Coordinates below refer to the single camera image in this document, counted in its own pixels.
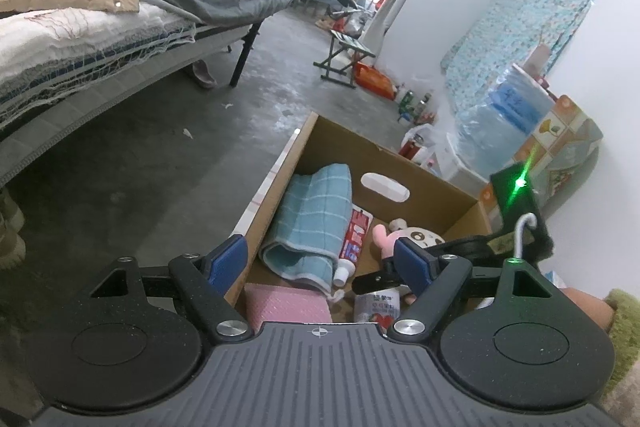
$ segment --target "bed leg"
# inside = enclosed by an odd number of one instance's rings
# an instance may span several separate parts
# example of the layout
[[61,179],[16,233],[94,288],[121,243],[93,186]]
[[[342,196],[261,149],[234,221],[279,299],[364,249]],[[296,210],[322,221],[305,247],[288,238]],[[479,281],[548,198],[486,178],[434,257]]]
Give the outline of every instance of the bed leg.
[[258,35],[261,24],[262,21],[252,24],[247,35],[242,38],[242,40],[244,41],[244,46],[242,46],[242,53],[238,58],[236,69],[234,70],[234,74],[231,75],[231,82],[229,83],[229,86],[231,86],[232,88],[238,86],[238,81],[240,80],[240,75],[242,75],[244,64],[246,63],[247,57],[249,57],[249,52],[251,51],[251,47],[254,45],[254,41]]

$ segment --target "pink plush toy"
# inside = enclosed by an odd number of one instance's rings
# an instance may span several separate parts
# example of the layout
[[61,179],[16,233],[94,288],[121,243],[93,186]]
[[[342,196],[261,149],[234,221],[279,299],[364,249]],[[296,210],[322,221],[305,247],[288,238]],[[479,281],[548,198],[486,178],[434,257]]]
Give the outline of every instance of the pink plush toy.
[[387,235],[384,225],[376,225],[372,231],[373,242],[382,249],[382,259],[393,257],[396,239],[400,237],[408,237],[420,248],[433,247],[444,243],[444,239],[439,237],[437,233],[417,227],[407,227],[404,219],[395,219],[389,224],[389,228],[395,230],[389,235]]

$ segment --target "bed frame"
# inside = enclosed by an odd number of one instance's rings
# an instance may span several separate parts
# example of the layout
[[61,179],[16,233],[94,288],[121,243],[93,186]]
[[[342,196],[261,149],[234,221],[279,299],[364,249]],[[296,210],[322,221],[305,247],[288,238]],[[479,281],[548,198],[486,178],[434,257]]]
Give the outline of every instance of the bed frame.
[[238,86],[261,24],[260,20],[234,28],[199,27],[196,29],[195,43],[176,45],[140,64],[132,64],[48,107],[33,118],[27,114],[25,119],[9,125],[9,134],[5,133],[0,142],[0,187],[92,118],[157,80],[208,56],[212,50],[223,49],[243,40],[242,53],[229,83],[233,88]]

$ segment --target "beige boot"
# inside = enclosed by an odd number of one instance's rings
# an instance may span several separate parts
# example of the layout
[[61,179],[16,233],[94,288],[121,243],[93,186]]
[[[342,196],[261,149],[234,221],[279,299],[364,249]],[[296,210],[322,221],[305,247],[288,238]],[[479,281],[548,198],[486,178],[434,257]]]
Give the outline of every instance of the beige boot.
[[0,214],[0,270],[13,268],[26,254],[24,241]]
[[20,232],[20,229],[24,226],[24,214],[22,214],[18,204],[14,202],[6,187],[0,189],[0,214],[12,229]]

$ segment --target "plush toy face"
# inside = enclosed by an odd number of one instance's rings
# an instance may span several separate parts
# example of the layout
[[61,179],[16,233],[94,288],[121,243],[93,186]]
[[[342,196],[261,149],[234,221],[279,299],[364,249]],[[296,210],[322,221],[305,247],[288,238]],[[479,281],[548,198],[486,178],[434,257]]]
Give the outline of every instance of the plush toy face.
[[419,229],[417,227],[410,227],[404,230],[398,230],[398,237],[408,237],[420,248],[434,247],[444,243],[444,239],[439,237],[437,233],[431,232],[431,230]]

